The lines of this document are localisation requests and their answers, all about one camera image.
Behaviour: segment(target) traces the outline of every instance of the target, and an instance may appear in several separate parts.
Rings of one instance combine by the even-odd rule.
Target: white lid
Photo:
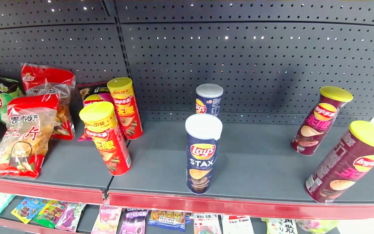
[[[201,84],[196,93],[204,98],[218,98],[223,94],[223,88],[217,84]]]
[[[186,131],[198,139],[220,139],[223,124],[211,114],[194,114],[186,120]]]

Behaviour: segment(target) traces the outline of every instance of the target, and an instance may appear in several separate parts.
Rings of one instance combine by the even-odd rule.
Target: store shelf
[[[111,175],[92,141],[78,142],[83,123],[75,123],[72,141],[51,140],[36,179],[0,178],[0,192],[75,203],[102,204]]]
[[[110,203],[271,218],[374,217],[374,169],[334,204],[313,202],[303,188],[347,127],[333,127],[309,157],[290,147],[298,127],[224,124],[212,185],[199,196],[186,186],[184,122],[146,121],[144,135],[129,143],[132,169],[110,184]]]
[[[28,231],[33,233],[43,233],[43,234],[60,234],[60,233],[70,233],[69,231],[57,230],[57,229],[50,229],[45,228],[38,223],[34,222],[33,220],[28,224],[24,224],[23,222],[19,221],[18,218],[11,214],[11,211],[15,209],[15,207],[21,203],[24,199],[22,196],[16,196],[9,205],[4,209],[4,211],[0,215],[0,226],[6,228],[12,228],[19,231]],[[85,210],[83,211],[83,216],[80,218],[79,225],[77,226],[78,233],[90,233],[92,230],[93,225],[95,224],[95,220],[99,213],[99,206],[96,205],[87,205]]]

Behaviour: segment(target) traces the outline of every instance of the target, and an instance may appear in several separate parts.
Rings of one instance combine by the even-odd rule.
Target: red shelf edge
[[[95,188],[44,185],[2,178],[0,178],[0,192],[73,203],[95,205],[103,203],[103,192]]]
[[[289,219],[374,218],[374,204],[240,200],[109,190],[112,206]]]

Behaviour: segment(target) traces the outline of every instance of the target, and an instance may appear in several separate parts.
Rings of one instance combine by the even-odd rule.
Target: blue chip can
[[[196,88],[196,113],[218,117],[223,88],[217,84],[202,84]]]
[[[186,120],[187,188],[195,194],[210,188],[222,127],[210,114],[194,114]]]

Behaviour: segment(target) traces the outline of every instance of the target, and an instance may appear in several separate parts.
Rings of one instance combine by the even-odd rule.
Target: red snack bag
[[[9,102],[7,131],[0,143],[0,175],[39,175],[58,102],[57,95],[18,97]]]
[[[58,94],[60,96],[53,138],[73,139],[74,126],[69,104],[71,92],[76,85],[74,74],[61,68],[23,63],[21,77],[27,96],[42,94]]]

